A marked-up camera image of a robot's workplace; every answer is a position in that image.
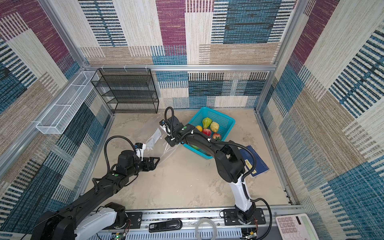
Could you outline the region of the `clear zip top bag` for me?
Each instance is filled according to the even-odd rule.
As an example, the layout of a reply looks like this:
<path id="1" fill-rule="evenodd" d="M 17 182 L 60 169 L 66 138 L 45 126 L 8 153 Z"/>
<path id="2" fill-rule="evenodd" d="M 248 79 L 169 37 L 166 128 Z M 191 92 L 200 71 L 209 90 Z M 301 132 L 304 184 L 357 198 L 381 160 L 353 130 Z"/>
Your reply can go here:
<path id="1" fill-rule="evenodd" d="M 162 118 L 154 117 L 146 123 L 144 130 L 148 131 L 149 136 L 145 137 L 146 149 L 144 155 L 146 157 L 159 157 L 159 164 L 165 162 L 178 148 L 178 146 L 171 147 L 167 143 L 167 133 L 160 126 Z"/>

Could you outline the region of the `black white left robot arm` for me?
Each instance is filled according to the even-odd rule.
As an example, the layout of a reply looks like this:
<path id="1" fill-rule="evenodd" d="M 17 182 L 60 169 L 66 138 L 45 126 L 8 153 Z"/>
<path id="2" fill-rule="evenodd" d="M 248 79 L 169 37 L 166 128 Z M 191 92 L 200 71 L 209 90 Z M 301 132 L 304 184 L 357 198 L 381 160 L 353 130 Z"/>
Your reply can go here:
<path id="1" fill-rule="evenodd" d="M 134 151 L 125 150 L 118 162 L 100 179 L 94 179 L 94 187 L 73 203 L 57 210 L 47 211 L 33 228 L 33 240 L 86 240 L 99 231 L 125 222 L 125 208 L 112 205 L 99 213 L 92 211 L 122 188 L 129 179 L 140 172 L 156 169 L 159 157 L 141 158 Z"/>

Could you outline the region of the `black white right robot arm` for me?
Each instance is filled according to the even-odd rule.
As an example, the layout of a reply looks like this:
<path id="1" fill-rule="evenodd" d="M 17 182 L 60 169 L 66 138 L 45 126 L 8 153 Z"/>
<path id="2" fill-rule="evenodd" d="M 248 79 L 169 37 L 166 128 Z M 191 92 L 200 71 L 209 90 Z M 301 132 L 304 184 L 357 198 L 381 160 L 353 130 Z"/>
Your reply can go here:
<path id="1" fill-rule="evenodd" d="M 245 178 L 256 168 L 253 166 L 246 170 L 246 162 L 240 149 L 247 151 L 246 147 L 233 141 L 222 142 L 215 140 L 196 127 L 179 121 L 171 123 L 170 120 L 161 120 L 161 128 L 166 132 L 166 141 L 174 147 L 179 144 L 195 146 L 214 158 L 218 174 L 229 183 L 235 198 L 235 209 L 242 224 L 249 224 L 254 220 L 256 200 L 252 200 Z"/>

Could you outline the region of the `light green toy pear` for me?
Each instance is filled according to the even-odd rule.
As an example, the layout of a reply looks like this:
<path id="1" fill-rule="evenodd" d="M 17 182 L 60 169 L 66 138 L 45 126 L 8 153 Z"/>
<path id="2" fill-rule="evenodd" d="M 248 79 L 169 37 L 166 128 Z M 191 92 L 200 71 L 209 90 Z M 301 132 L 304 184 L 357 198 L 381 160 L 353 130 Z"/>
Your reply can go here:
<path id="1" fill-rule="evenodd" d="M 204 118 L 203 121 L 202 121 L 202 124 L 203 124 L 203 129 L 208 129 L 212 123 L 212 119 L 211 118 Z"/>

